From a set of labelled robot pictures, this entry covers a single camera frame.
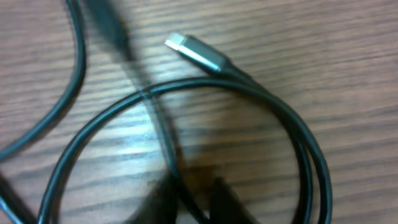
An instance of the black cable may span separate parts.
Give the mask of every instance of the black cable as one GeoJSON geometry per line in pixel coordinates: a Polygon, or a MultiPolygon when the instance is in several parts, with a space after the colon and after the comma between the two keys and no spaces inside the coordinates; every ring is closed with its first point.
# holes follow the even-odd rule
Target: black cable
{"type": "MultiPolygon", "coordinates": [[[[78,94],[83,84],[86,72],[86,48],[83,38],[81,12],[77,1],[66,0],[66,3],[71,16],[76,48],[75,66],[69,84],[55,106],[32,129],[0,151],[0,162],[13,156],[24,148],[24,146],[32,143],[32,141],[42,135],[52,123],[58,120],[60,115],[65,113],[67,107],[73,102],[74,97],[78,94]]],[[[3,212],[14,223],[35,223],[34,216],[22,203],[17,194],[8,186],[5,179],[3,179],[0,184],[0,206],[3,212]]]]}
{"type": "Polygon", "coordinates": [[[17,151],[37,139],[42,135],[46,129],[55,122],[62,113],[65,112],[68,105],[73,101],[74,97],[78,94],[81,84],[85,78],[86,70],[86,50],[83,39],[83,24],[81,23],[81,13],[78,3],[74,0],[67,0],[67,5],[72,18],[73,30],[75,33],[76,45],[76,60],[73,75],[54,107],[28,132],[26,132],[18,140],[10,143],[3,150],[0,151],[0,162],[11,157],[17,151]]]}
{"type": "MultiPolygon", "coordinates": [[[[147,91],[152,95],[160,95],[168,93],[171,91],[199,88],[205,86],[226,88],[229,90],[236,91],[238,93],[244,94],[250,98],[256,99],[264,104],[266,104],[272,112],[280,119],[287,119],[290,125],[297,129],[298,135],[303,140],[303,144],[308,147],[311,153],[314,164],[316,167],[320,167],[317,171],[318,178],[321,182],[321,187],[324,187],[327,192],[327,199],[331,199],[331,188],[329,188],[329,173],[327,169],[326,161],[324,160],[322,153],[318,147],[318,144],[313,137],[310,130],[307,128],[305,123],[301,118],[282,100],[271,95],[268,92],[261,91],[252,86],[245,85],[239,82],[234,82],[231,80],[220,80],[217,78],[188,78],[183,80],[177,80],[167,83],[161,83],[156,86],[150,86],[147,91]]],[[[48,223],[49,217],[51,215],[51,208],[54,200],[57,198],[57,193],[60,194],[61,183],[66,181],[65,178],[71,171],[71,165],[73,161],[76,160],[77,155],[80,153],[80,149],[83,143],[91,137],[93,133],[99,130],[105,123],[115,117],[118,113],[129,108],[132,105],[140,102],[143,99],[142,92],[133,93],[120,101],[116,102],[114,105],[110,106],[108,109],[101,112],[95,118],[93,118],[88,124],[83,127],[78,134],[72,139],[69,145],[64,150],[60,159],[55,166],[49,184],[44,193],[41,208],[39,211],[39,223],[48,223]]],[[[171,166],[172,170],[178,170],[178,166],[175,161],[167,161],[167,164],[171,166]]],[[[322,211],[320,223],[330,222],[331,207],[327,207],[326,210],[322,211]]]]}
{"type": "MultiPolygon", "coordinates": [[[[95,4],[96,1],[86,1],[89,1],[92,7],[98,6],[95,4]]],[[[4,151],[0,152],[0,161],[10,156],[13,152],[16,152],[19,148],[22,148],[28,142],[39,136],[43,130],[50,125],[51,122],[55,120],[61,112],[63,112],[68,102],[70,102],[70,100],[73,98],[73,93],[78,92],[81,86],[86,67],[81,12],[78,3],[74,0],[67,0],[67,6],[72,17],[72,24],[76,35],[75,39],[77,57],[74,75],[72,76],[65,93],[51,110],[51,112],[49,112],[45,118],[40,121],[33,129],[21,137],[20,140],[16,141],[15,143],[11,144],[10,147],[7,147],[4,151]]],[[[97,7],[96,10],[97,12],[100,12],[102,9],[97,7]]],[[[96,16],[96,19],[103,20],[104,18],[113,20],[111,22],[104,22],[108,25],[108,27],[113,27],[118,24],[118,22],[115,21],[116,16],[96,16]]],[[[103,29],[102,33],[112,33],[112,35],[108,35],[106,39],[108,39],[111,44],[115,45],[115,49],[120,51],[121,55],[128,57],[128,60],[132,60],[132,54],[126,53],[126,49],[129,48],[128,41],[126,41],[125,38],[126,33],[123,31],[121,26],[118,27],[118,29],[120,29],[120,32],[104,32],[106,30],[103,29]]],[[[298,168],[300,171],[300,200],[295,215],[295,223],[308,223],[312,208],[312,172],[306,149],[313,159],[320,184],[321,209],[318,223],[330,223],[332,211],[332,194],[330,175],[326,160],[323,157],[318,143],[301,118],[283,101],[270,94],[267,90],[260,86],[260,84],[252,80],[249,75],[234,67],[232,63],[230,63],[229,59],[223,54],[217,52],[203,42],[200,42],[196,38],[190,36],[185,37],[180,34],[173,34],[170,36],[170,39],[166,42],[166,44],[177,50],[191,62],[206,70],[210,75],[221,75],[221,78],[188,78],[161,83],[155,86],[149,86],[144,90],[139,90],[138,92],[125,97],[93,118],[72,139],[58,160],[42,199],[37,223],[50,222],[50,217],[53,215],[52,212],[55,212],[52,210],[55,206],[55,201],[62,193],[64,187],[63,184],[68,179],[74,162],[80,154],[80,149],[83,143],[105,123],[115,117],[122,110],[125,110],[126,108],[142,100],[151,100],[154,111],[157,112],[157,108],[160,105],[158,101],[154,100],[155,96],[159,96],[170,91],[199,88],[204,86],[226,88],[236,91],[240,94],[244,94],[250,98],[265,103],[271,109],[271,111],[287,130],[297,156],[298,168]]],[[[209,223],[210,220],[204,216],[203,211],[198,208],[193,196],[183,183],[181,172],[179,171],[175,158],[175,143],[173,143],[170,129],[165,123],[165,118],[160,116],[162,113],[155,114],[157,115],[157,121],[159,124],[161,124],[159,125],[158,134],[160,135],[161,140],[163,140],[163,145],[165,147],[166,164],[174,178],[178,195],[182,202],[187,206],[188,211],[199,223],[209,223]]],[[[7,184],[4,184],[2,187],[0,187],[0,202],[2,203],[3,210],[5,210],[5,212],[15,223],[34,223],[35,218],[33,215],[31,215],[30,212],[25,209],[25,206],[23,206],[23,203],[20,202],[18,197],[16,195],[14,197],[13,195],[15,194],[7,184]]]]}

